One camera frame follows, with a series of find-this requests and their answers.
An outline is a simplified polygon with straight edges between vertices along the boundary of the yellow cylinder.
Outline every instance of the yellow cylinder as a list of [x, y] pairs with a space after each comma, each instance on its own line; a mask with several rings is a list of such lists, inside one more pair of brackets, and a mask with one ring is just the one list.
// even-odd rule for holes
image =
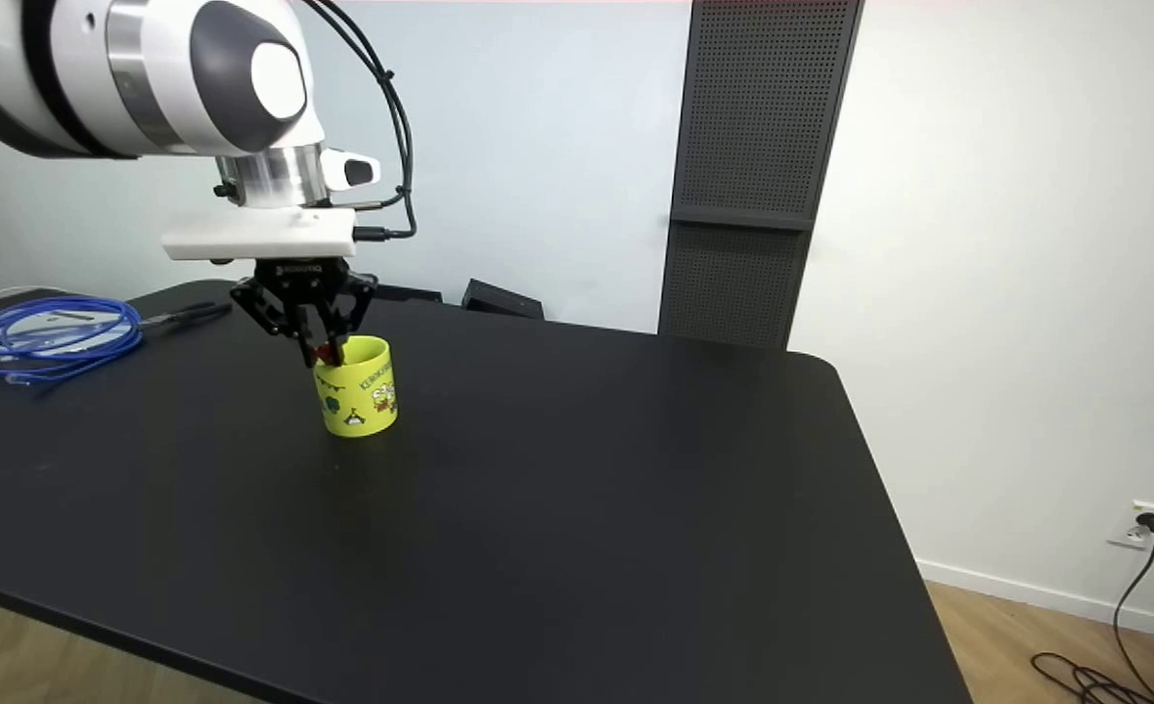
[[384, 432], [398, 413], [385, 341], [346, 337], [341, 354], [341, 367], [329, 367], [325, 358], [312, 363], [325, 430], [336, 439]]

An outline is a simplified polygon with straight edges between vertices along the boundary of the floor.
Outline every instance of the floor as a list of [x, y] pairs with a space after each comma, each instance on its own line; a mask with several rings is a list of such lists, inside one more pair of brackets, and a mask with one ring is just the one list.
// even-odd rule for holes
[[[1030, 667], [1030, 653], [1057, 648], [1129, 679], [1105, 625], [1080, 620], [955, 588], [930, 588], [937, 620], [976, 704], [1073, 704]], [[1154, 638], [1127, 638], [1154, 679]], [[70, 638], [42, 620], [0, 610], [0, 700], [5, 704], [242, 704], [225, 687], [164, 663]]]

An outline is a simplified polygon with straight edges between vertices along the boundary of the coiled blue cable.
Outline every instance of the coiled blue cable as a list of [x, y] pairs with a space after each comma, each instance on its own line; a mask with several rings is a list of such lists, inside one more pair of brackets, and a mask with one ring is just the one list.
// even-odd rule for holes
[[33, 296], [0, 307], [0, 378], [12, 387], [54, 387], [127, 354], [140, 315], [110, 296]]

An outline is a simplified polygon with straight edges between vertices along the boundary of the power outlet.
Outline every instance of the power outlet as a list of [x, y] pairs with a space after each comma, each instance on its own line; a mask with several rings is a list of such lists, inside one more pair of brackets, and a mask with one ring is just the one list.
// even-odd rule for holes
[[1154, 513], [1154, 500], [1129, 500], [1112, 526], [1112, 542], [1129, 551], [1154, 546], [1154, 532], [1139, 522], [1143, 513]]

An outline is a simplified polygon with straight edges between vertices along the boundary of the black table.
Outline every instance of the black table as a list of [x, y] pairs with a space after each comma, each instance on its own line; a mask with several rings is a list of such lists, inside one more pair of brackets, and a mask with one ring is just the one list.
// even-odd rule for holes
[[269, 700], [968, 700], [829, 363], [372, 327], [402, 399], [372, 440], [239, 314], [0, 387], [0, 606]]

